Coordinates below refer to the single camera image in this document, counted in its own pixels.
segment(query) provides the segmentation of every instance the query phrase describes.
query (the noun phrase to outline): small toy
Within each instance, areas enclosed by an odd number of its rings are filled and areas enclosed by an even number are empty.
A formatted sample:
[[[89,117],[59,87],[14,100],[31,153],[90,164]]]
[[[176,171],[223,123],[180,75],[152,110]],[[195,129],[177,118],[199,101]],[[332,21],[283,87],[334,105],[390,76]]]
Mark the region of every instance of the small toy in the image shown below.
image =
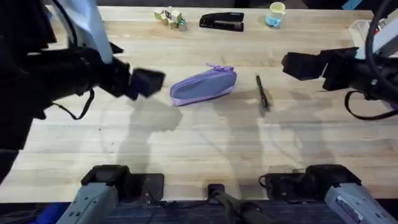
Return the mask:
[[[169,19],[166,17],[164,13],[162,13],[160,16],[162,18],[163,25],[167,26],[169,24]]]
[[[178,10],[172,11],[172,20],[176,23],[179,23],[182,20],[182,13]]]
[[[155,18],[158,20],[162,20],[163,9],[155,9]]]
[[[171,19],[167,19],[169,22],[169,29],[175,29],[177,28],[177,23]]]
[[[163,25],[169,26],[169,29],[178,28],[180,31],[186,31],[187,29],[187,22],[182,18],[182,13],[171,7],[168,10],[156,9],[155,18],[162,21]]]
[[[187,30],[187,22],[185,22],[185,19],[181,19],[180,22],[178,22],[178,29],[179,31]]]
[[[169,11],[165,10],[165,11],[164,11],[164,14],[166,15],[166,17],[167,17],[168,19],[172,19],[172,14],[171,14]]]

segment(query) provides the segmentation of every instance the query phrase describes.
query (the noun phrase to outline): black cable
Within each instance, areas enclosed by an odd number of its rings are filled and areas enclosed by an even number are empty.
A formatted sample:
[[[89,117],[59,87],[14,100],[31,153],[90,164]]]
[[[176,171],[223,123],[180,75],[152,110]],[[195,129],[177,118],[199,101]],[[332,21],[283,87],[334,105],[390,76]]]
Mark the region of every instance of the black cable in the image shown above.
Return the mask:
[[[154,212],[152,212],[152,214],[150,215],[148,221],[146,222],[146,224],[149,224],[150,221],[152,221],[152,219],[155,217],[155,214],[157,212],[157,210],[159,209],[159,206],[155,208]]]
[[[262,183],[262,180],[263,180],[264,178],[266,178],[266,175],[261,175],[261,176],[259,177],[259,184],[261,185],[261,187],[264,187],[265,189],[267,189],[267,185],[264,184],[264,183]]]
[[[380,119],[390,118],[390,117],[395,116],[395,115],[398,114],[398,110],[393,110],[393,111],[390,111],[390,112],[387,112],[387,113],[383,113],[383,114],[379,114],[379,115],[376,115],[376,116],[361,116],[361,115],[354,114],[351,111],[351,108],[349,107],[349,99],[351,98],[351,95],[353,93],[360,93],[360,91],[349,91],[349,92],[347,92],[346,97],[344,99],[344,105],[345,105],[347,111],[351,115],[353,115],[355,118],[358,118],[358,119],[361,119],[361,120],[364,120],[364,121],[377,121],[377,120],[380,120]]]
[[[395,94],[398,95],[398,87],[390,83],[384,76],[381,75],[380,69],[376,64],[373,54],[374,35],[379,25],[379,21],[382,18],[382,15],[390,2],[391,0],[384,0],[372,19],[368,35],[365,41],[365,56],[366,56],[366,63],[368,64],[369,69],[373,72],[377,80],[386,88],[389,88],[391,91],[395,92]]]
[[[58,8],[58,10],[61,12],[61,14],[63,15],[63,17],[65,18],[65,21],[68,24],[68,27],[70,29],[70,32],[72,33],[72,47],[77,47],[77,34],[76,34],[76,30],[75,27],[72,24],[72,21],[70,20],[67,12],[65,11],[65,9],[62,7],[62,5],[58,2],[58,0],[52,0],[52,2],[55,4],[55,6]]]
[[[91,102],[93,102],[93,100],[94,100],[94,97],[95,97],[94,90],[90,89],[90,96],[88,97],[88,99],[86,101],[86,104],[83,107],[83,111],[81,111],[81,114],[79,115],[79,117],[76,117],[66,107],[64,107],[62,105],[59,105],[58,103],[52,103],[52,104],[55,105],[55,106],[58,106],[61,110],[66,111],[74,120],[79,120],[79,119],[82,119],[86,115],[88,109],[90,108]]]

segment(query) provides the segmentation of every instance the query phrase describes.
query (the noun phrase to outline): pen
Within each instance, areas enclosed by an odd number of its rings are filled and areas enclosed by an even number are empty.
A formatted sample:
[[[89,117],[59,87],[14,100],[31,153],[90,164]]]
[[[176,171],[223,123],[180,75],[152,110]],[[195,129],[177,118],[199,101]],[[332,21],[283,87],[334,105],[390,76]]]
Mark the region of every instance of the pen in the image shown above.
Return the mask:
[[[261,79],[260,79],[260,76],[259,76],[259,75],[256,76],[256,81],[257,81],[257,86],[259,87],[259,92],[260,92],[262,107],[263,107],[265,110],[269,110],[269,105],[268,105],[267,96],[266,96],[266,94],[264,93],[264,88],[262,87]]]

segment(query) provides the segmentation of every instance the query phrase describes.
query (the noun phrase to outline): cup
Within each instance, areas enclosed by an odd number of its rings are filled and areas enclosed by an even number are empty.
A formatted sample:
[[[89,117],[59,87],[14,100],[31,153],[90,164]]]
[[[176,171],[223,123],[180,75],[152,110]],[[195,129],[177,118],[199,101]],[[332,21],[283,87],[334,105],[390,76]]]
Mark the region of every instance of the cup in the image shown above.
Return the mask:
[[[266,24],[272,27],[279,27],[282,18],[285,16],[285,4],[274,2],[269,6],[269,12],[266,15]]]

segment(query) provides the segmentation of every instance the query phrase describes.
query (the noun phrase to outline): butcher block tabletop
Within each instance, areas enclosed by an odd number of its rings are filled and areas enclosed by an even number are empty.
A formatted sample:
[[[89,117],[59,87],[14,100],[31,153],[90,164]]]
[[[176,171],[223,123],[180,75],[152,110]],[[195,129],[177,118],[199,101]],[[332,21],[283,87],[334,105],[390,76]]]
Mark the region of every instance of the butcher block tabletop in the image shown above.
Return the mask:
[[[323,80],[300,82],[282,72],[287,52],[318,54],[354,46],[348,27],[371,19],[370,11],[287,10],[280,28],[265,25],[266,9],[179,8],[188,30],[170,30],[151,7],[100,7],[109,40],[124,49],[117,57],[133,67],[163,71],[163,89],[151,98],[113,98],[96,88],[80,121],[53,106],[35,120],[25,149],[0,186],[0,202],[73,200],[80,180],[95,165],[127,165],[135,173],[165,175],[164,199],[206,197],[219,183],[238,198],[266,198],[257,182],[268,172],[304,170],[311,164],[342,164],[376,198],[398,197],[398,118],[365,122],[344,107],[348,90],[327,92]],[[244,32],[199,27],[202,15],[243,12]],[[61,23],[51,21],[65,46]],[[206,63],[234,67],[232,94],[173,106],[170,87],[208,70]],[[271,104],[261,110],[259,75]],[[60,103],[79,114],[88,94]],[[353,110],[377,114],[381,102],[354,95]]]

